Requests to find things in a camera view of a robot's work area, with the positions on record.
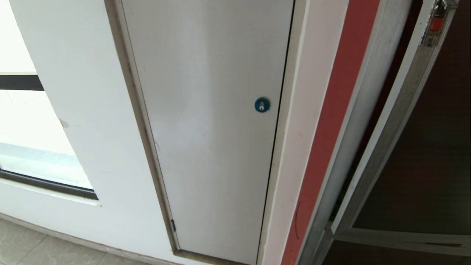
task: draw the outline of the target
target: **metal door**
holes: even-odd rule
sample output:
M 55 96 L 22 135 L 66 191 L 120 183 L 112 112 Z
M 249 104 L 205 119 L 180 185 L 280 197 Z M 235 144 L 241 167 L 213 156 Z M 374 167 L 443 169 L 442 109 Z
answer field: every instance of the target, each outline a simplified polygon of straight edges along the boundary
M 182 250 L 256 263 L 292 6 L 123 2 Z

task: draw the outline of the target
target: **red stripe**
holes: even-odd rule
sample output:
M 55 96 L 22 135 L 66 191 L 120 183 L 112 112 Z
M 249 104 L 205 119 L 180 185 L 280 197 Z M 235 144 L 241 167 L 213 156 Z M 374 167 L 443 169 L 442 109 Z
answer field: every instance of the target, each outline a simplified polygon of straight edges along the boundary
M 379 0 L 350 0 L 314 142 L 284 249 L 282 265 L 294 265 L 357 80 Z

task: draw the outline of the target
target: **floor tile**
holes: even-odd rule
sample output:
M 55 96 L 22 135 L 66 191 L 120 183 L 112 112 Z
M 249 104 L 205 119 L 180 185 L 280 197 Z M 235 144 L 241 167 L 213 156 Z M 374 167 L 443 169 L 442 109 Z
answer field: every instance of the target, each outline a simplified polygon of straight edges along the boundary
M 18 265 L 97 265 L 105 253 L 55 237 L 46 237 Z
M 45 234 L 3 220 L 0 222 L 0 262 L 14 265 L 28 254 Z
M 98 265 L 147 265 L 147 263 L 142 263 L 107 253 L 100 263 L 98 263 Z

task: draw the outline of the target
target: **door lock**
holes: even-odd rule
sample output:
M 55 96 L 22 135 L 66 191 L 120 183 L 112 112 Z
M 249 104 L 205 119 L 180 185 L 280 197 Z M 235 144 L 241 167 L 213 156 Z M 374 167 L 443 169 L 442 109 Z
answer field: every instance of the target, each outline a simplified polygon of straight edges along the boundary
M 270 109 L 270 101 L 267 98 L 261 97 L 255 101 L 255 110 L 258 112 L 267 112 Z

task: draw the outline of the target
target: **white wall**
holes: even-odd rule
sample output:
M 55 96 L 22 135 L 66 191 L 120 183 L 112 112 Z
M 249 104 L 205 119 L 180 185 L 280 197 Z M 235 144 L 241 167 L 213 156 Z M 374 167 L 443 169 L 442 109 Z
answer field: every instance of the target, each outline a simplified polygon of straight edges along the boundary
M 171 251 L 104 2 L 12 0 L 11 7 L 100 201 L 2 181 L 0 212 L 111 247 L 201 264 Z
M 171 251 L 104 3 L 10 1 L 41 82 L 57 116 L 68 124 L 65 133 L 100 205 L 2 181 L 0 212 L 111 247 L 202 264 Z M 280 167 L 270 177 L 272 199 L 266 206 L 269 218 L 264 220 L 266 241 L 259 264 L 281 262 L 347 4 L 308 0 L 306 13 L 298 14 L 305 25 L 296 32 L 302 35 L 297 44 L 302 52 L 288 58 L 293 68 L 287 71 L 295 73 L 280 110 L 286 126 L 278 131 L 281 151 L 275 160 Z

